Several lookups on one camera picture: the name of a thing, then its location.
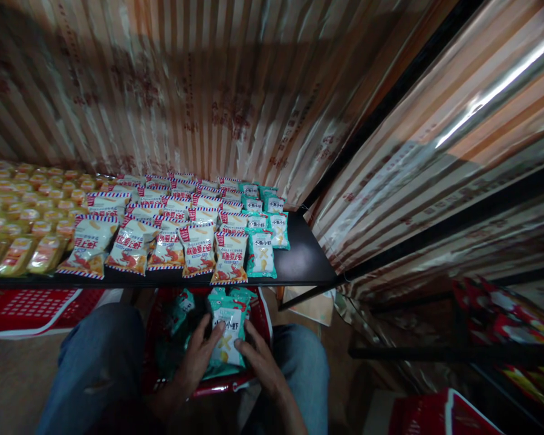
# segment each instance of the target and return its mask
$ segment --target hand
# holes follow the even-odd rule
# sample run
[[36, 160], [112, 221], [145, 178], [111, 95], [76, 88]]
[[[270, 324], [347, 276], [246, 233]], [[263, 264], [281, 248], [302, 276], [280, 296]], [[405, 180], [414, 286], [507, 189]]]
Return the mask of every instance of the hand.
[[219, 322], [212, 330], [210, 338], [204, 340], [210, 318], [210, 314], [203, 316], [198, 327], [193, 331], [186, 354], [173, 376], [173, 381], [159, 390], [148, 403], [153, 413], [165, 424], [169, 423], [170, 417], [181, 408], [198, 387], [212, 357], [213, 349], [224, 334], [225, 323]]
[[250, 362], [264, 391], [277, 401], [286, 390], [290, 390], [286, 379], [276, 364], [270, 348], [250, 320], [246, 320], [245, 329], [254, 340], [256, 348], [240, 339], [234, 342], [234, 346]]

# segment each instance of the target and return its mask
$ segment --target red and white snack bag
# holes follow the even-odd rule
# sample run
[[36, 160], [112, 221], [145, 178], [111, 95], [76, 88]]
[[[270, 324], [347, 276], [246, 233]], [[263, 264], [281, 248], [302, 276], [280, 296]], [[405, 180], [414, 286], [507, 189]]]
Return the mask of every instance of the red and white snack bag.
[[217, 182], [206, 180], [206, 179], [199, 180], [199, 184], [202, 185], [202, 186], [211, 187], [213, 189], [216, 189], [216, 188], [219, 187]]
[[218, 262], [210, 285], [229, 285], [248, 282], [244, 270], [244, 256], [248, 235], [243, 233], [216, 233]]
[[222, 208], [222, 200], [211, 196], [192, 195], [192, 208], [207, 207], [207, 208]]
[[145, 187], [148, 189], [171, 189], [171, 179], [168, 177], [148, 175], [145, 179]]
[[163, 210], [163, 204], [161, 205], [148, 205], [142, 204], [129, 204], [126, 209], [126, 214], [131, 214], [137, 220], [144, 224], [152, 225], [155, 215], [160, 215]]
[[186, 264], [179, 229], [189, 225], [187, 221], [156, 216], [154, 225], [161, 228], [147, 270], [183, 269]]
[[150, 205], [163, 205], [162, 197], [168, 195], [170, 190], [167, 187], [154, 189], [140, 187], [137, 192], [139, 193], [139, 204], [148, 207]]
[[145, 276], [149, 244], [160, 229], [138, 221], [132, 214], [125, 216], [121, 229], [105, 264], [121, 272]]
[[57, 269], [57, 273], [103, 279], [103, 262], [113, 234], [117, 231], [116, 217], [97, 217], [80, 214], [74, 228], [74, 248], [71, 256]]
[[182, 273], [184, 278], [213, 272], [213, 229], [212, 224], [188, 225], [179, 229], [186, 260]]
[[187, 211], [191, 206], [189, 199], [180, 199], [176, 196], [163, 196], [163, 216], [168, 219], [186, 221], [189, 218]]
[[240, 213], [243, 209], [241, 202], [222, 202], [222, 211], [227, 213]]
[[198, 186], [196, 192], [198, 195], [211, 196], [213, 198], [219, 198], [224, 191], [213, 187], [207, 187], [202, 184]]
[[141, 187], [144, 186], [147, 179], [144, 176], [135, 176], [128, 174], [117, 175], [117, 184]]
[[212, 224], [215, 227], [218, 223], [218, 211], [217, 208], [198, 207], [191, 208], [187, 212], [189, 220], [194, 225]]
[[239, 233], [244, 234], [248, 226], [249, 214], [244, 213], [227, 213], [226, 211], [219, 212], [220, 226], [219, 230], [224, 233]]
[[176, 178], [183, 181], [193, 181], [195, 180], [195, 174], [192, 172], [169, 172], [167, 173], [169, 178]]
[[242, 194], [235, 190], [225, 189], [222, 194], [222, 199], [228, 202], [242, 202]]
[[219, 188], [221, 189], [232, 189], [232, 190], [239, 190], [238, 183], [242, 180], [237, 178], [229, 178], [229, 177], [219, 177]]
[[171, 195], [180, 196], [182, 194], [187, 194], [191, 197], [191, 194], [195, 193], [197, 185], [198, 184], [195, 181], [183, 181], [180, 179], [171, 180]]

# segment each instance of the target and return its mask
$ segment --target blue jeans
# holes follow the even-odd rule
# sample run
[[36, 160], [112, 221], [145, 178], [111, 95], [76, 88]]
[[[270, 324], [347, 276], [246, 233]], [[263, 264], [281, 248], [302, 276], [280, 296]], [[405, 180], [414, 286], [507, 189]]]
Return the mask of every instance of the blue jeans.
[[[107, 405], [140, 398], [144, 341], [139, 312], [129, 305], [103, 305], [81, 321], [60, 346], [59, 371], [37, 433], [83, 434]], [[326, 434], [329, 368], [319, 339], [297, 324], [277, 326], [273, 354], [309, 434]], [[264, 434], [275, 422], [275, 407], [261, 394], [243, 433]]]

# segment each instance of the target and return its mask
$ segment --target red shopping basket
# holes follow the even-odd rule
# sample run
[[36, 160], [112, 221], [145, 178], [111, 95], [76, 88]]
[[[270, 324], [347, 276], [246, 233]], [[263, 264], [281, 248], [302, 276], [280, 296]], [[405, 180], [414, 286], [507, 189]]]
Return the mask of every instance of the red shopping basket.
[[76, 326], [105, 289], [0, 290], [0, 337], [39, 335]]
[[[268, 306], [262, 296], [262, 290], [260, 287], [247, 287], [250, 291], [258, 295], [258, 299], [250, 303], [251, 314], [250, 321], [253, 323], [256, 330], [260, 333], [262, 338], [271, 345], [272, 343], [272, 323], [270, 321], [270, 315], [268, 313]], [[207, 297], [212, 291], [212, 288], [197, 288], [188, 289], [191, 293]], [[161, 305], [165, 301], [174, 300], [182, 289], [176, 288], [160, 288], [157, 293], [157, 298], [149, 321], [147, 322], [147, 337], [145, 341], [145, 359], [143, 363], [143, 394], [152, 394], [167, 384], [168, 380], [159, 377], [157, 362], [155, 360], [155, 342], [157, 337], [167, 334], [163, 329], [163, 323], [161, 322]], [[193, 397], [205, 396], [214, 393], [222, 393], [225, 391], [237, 391], [241, 388], [246, 388], [251, 382], [256, 380], [254, 372], [246, 370], [245, 372], [237, 373], [235, 375], [221, 376], [219, 378], [208, 379], [207, 381], [200, 382], [199, 387], [193, 393]]]

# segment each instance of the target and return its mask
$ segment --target floor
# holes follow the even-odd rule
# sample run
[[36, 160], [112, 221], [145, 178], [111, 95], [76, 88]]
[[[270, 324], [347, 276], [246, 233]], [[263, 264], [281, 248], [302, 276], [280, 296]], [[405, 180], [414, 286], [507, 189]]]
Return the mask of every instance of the floor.
[[[278, 312], [275, 295], [264, 289], [273, 324], [300, 323], [321, 339], [331, 367], [329, 383], [329, 432], [362, 432], [374, 388], [387, 388], [366, 362], [348, 357], [346, 349], [353, 331], [338, 314], [325, 327], [290, 311]], [[143, 297], [138, 306], [145, 306]], [[0, 434], [32, 433], [46, 403], [56, 374], [56, 359], [64, 334], [20, 341], [0, 341]], [[189, 402], [184, 414], [195, 422], [190, 432], [233, 433], [239, 395], [216, 395]], [[213, 419], [200, 416], [211, 415]], [[216, 421], [221, 424], [215, 428]]]

